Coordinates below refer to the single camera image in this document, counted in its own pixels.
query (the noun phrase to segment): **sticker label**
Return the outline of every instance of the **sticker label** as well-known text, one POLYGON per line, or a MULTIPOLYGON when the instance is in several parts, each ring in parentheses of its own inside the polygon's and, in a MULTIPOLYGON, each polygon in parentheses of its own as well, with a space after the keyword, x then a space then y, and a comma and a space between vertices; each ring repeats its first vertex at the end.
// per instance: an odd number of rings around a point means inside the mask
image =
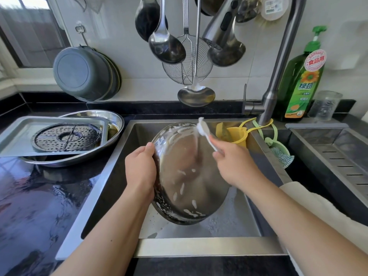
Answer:
POLYGON ((268 0, 265 2, 266 14, 272 14, 282 11, 282 0, 268 0))
POLYGON ((326 59, 327 54, 326 51, 324 51, 323 49, 313 51, 306 58, 304 62, 304 68, 310 72, 318 71, 320 68, 323 67, 324 63, 326 62, 326 59))
POLYGON ((285 118, 302 118, 320 78, 320 71, 305 71, 295 86, 285 118))

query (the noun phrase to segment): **plastic cup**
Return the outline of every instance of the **plastic cup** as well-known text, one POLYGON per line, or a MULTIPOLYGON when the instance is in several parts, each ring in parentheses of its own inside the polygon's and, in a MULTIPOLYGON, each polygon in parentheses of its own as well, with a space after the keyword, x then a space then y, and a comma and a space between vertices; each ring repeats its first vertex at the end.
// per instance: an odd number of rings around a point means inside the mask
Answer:
POLYGON ((334 91, 318 92, 308 116, 316 121, 330 121, 342 97, 342 94, 334 91))

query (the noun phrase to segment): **yellow sponge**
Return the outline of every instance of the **yellow sponge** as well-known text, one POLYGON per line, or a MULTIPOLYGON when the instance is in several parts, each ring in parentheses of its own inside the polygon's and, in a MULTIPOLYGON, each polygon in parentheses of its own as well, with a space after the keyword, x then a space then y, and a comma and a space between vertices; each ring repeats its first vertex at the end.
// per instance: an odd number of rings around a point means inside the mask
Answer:
POLYGON ((223 141, 227 141, 227 142, 233 142, 234 141, 231 137, 230 132, 225 128, 223 122, 217 124, 217 126, 216 126, 216 136, 219 139, 223 140, 223 141))

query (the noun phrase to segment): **dish soap bottle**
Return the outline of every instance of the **dish soap bottle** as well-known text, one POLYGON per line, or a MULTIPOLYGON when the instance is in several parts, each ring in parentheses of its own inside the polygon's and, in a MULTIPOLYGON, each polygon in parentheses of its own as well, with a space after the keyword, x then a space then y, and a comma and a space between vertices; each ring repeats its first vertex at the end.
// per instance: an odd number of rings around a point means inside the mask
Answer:
POLYGON ((308 42, 304 53, 291 59, 286 66, 278 88, 274 118, 280 121, 300 120, 320 83, 326 62, 326 51, 320 49, 318 36, 326 26, 313 28, 315 36, 308 42))

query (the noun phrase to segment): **red circular sticker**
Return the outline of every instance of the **red circular sticker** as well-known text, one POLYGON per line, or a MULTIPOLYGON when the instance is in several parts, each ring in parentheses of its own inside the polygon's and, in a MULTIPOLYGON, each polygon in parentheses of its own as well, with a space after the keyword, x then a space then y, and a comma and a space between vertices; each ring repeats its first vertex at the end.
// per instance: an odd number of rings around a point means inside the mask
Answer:
POLYGON ((310 72, 318 71, 320 68, 323 67, 326 59, 327 54, 326 51, 324 51, 323 49, 313 51, 306 58, 306 61, 304 62, 304 68, 306 68, 306 70, 310 72))

